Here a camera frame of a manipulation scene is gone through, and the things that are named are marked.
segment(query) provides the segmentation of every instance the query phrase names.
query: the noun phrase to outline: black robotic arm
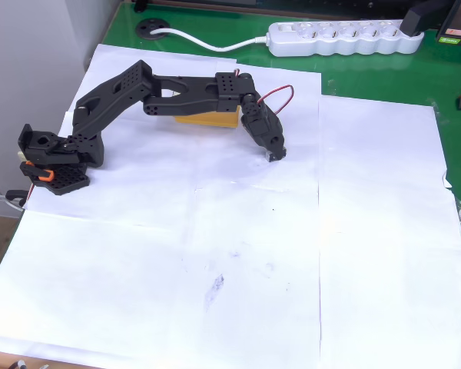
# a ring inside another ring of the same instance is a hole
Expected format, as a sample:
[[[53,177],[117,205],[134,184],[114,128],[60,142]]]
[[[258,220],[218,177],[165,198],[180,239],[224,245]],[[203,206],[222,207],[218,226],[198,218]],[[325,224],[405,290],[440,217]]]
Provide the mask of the black robotic arm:
[[[162,97],[163,89],[178,94]],[[71,136],[32,131],[25,125],[18,140],[27,159],[21,170],[35,185],[55,194],[87,186],[87,167],[100,167],[104,160],[102,130],[138,101],[148,115],[231,112],[240,105],[246,131],[268,150],[270,161],[280,160],[286,154],[280,120],[264,102],[257,103],[259,98],[246,73],[217,73],[214,78],[158,76],[140,60],[77,101]]]

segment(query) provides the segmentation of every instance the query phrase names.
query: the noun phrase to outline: power strip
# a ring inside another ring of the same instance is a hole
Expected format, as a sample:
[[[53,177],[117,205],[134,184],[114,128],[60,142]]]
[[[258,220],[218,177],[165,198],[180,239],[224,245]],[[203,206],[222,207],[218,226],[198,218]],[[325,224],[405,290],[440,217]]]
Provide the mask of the power strip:
[[[424,34],[408,37],[400,24],[400,20],[278,22],[268,29],[267,46],[275,56],[412,54]]]

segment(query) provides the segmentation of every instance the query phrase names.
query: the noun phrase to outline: white paper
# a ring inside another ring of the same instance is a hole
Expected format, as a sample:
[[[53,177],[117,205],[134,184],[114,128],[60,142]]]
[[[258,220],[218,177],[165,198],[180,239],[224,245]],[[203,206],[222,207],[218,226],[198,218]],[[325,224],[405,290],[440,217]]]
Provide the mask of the white paper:
[[[111,356],[127,366],[316,367],[312,204],[284,196],[273,211],[263,208],[270,194],[256,191],[249,205],[260,217],[241,219],[226,213],[226,193],[201,199],[193,241],[26,211],[0,267],[0,337],[83,351],[67,360],[79,364],[101,365],[88,359],[97,353],[108,367]]]
[[[461,368],[461,231],[433,109],[320,103],[321,365]]]
[[[317,367],[320,75],[239,68],[262,94],[294,85],[286,159],[268,163],[241,126],[118,118],[90,186],[33,191],[0,267],[0,347],[104,367]]]

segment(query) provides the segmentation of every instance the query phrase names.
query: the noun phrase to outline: yellow sponge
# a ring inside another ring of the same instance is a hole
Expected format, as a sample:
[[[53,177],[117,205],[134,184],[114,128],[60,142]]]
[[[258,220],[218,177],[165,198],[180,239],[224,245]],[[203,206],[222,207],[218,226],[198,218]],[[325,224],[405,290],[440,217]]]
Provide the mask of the yellow sponge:
[[[175,118],[179,123],[189,123],[190,125],[214,125],[216,127],[236,128],[239,122],[239,107],[231,113],[217,113],[214,111]]]

